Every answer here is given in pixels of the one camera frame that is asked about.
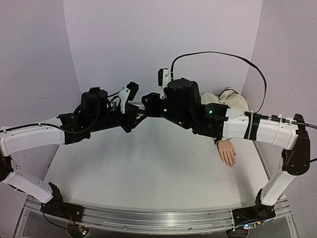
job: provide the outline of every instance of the white wall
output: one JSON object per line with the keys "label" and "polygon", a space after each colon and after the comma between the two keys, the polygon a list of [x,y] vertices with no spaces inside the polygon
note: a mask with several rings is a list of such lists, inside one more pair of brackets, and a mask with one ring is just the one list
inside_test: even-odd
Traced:
{"label": "white wall", "polygon": [[[262,0],[65,0],[70,48],[81,92],[140,84],[136,100],[158,90],[157,71],[178,55],[223,51],[251,58]],[[202,92],[241,91],[248,66],[227,56],[181,59],[175,77]]]}
{"label": "white wall", "polygon": [[[73,111],[80,91],[69,48],[63,1],[1,1],[0,126]],[[56,151],[44,146],[12,157],[43,178]],[[0,182],[0,237],[11,238],[26,195]]]}
{"label": "white wall", "polygon": [[[252,61],[267,78],[268,89],[263,114],[300,113],[308,123],[317,124],[317,1],[263,1],[259,31]],[[256,110],[263,83],[255,70],[249,71],[243,95]],[[317,157],[317,131],[308,129],[311,157]],[[260,144],[272,172],[281,149]],[[316,237],[317,162],[296,178],[286,190],[294,218],[303,238]]]}

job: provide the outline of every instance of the human hand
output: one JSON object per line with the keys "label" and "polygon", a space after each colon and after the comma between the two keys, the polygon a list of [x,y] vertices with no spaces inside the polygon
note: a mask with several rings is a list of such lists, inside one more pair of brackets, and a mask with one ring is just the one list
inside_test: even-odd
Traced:
{"label": "human hand", "polygon": [[230,140],[219,141],[217,147],[222,161],[233,167],[236,164],[236,152]]}

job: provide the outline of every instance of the white table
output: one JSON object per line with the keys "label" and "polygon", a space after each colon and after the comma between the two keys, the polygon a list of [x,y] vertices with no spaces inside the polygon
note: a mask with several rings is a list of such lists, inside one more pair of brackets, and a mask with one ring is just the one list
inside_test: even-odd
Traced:
{"label": "white table", "polygon": [[232,139],[229,168],[213,140],[164,119],[145,119],[60,146],[45,177],[65,201],[104,208],[186,211],[254,205],[267,183],[252,141]]}

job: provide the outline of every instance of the robotic arm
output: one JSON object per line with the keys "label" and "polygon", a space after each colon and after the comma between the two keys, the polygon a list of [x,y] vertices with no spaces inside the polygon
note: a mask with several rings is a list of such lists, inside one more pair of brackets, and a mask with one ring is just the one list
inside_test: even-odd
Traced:
{"label": "robotic arm", "polygon": [[42,211],[54,216],[80,221],[83,207],[65,203],[57,186],[43,182],[23,172],[11,158],[20,150],[49,144],[71,144],[90,133],[121,126],[130,132],[146,117],[162,117],[194,134],[221,139],[222,137],[256,140],[283,148],[282,161],[275,175],[259,191],[252,207],[233,210],[235,227],[255,224],[275,216],[274,204],[289,183],[304,174],[310,166],[310,140],[304,119],[281,115],[265,116],[253,112],[241,112],[222,104],[202,105],[198,84],[181,78],[172,80],[168,69],[158,72],[160,93],[142,97],[145,111],[128,103],[133,100],[138,85],[130,83],[118,96],[118,105],[108,100],[105,90],[92,88],[82,95],[81,105],[74,113],[58,118],[18,127],[2,127],[0,130],[0,181],[14,186],[42,202]]}

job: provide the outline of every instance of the beige cloth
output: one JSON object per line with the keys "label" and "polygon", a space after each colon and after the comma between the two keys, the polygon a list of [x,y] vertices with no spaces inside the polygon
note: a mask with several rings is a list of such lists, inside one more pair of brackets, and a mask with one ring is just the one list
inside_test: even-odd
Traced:
{"label": "beige cloth", "polygon": [[212,93],[205,93],[201,96],[202,104],[219,103],[227,104],[232,108],[239,109],[242,112],[249,111],[247,101],[233,89],[226,89],[218,97]]}

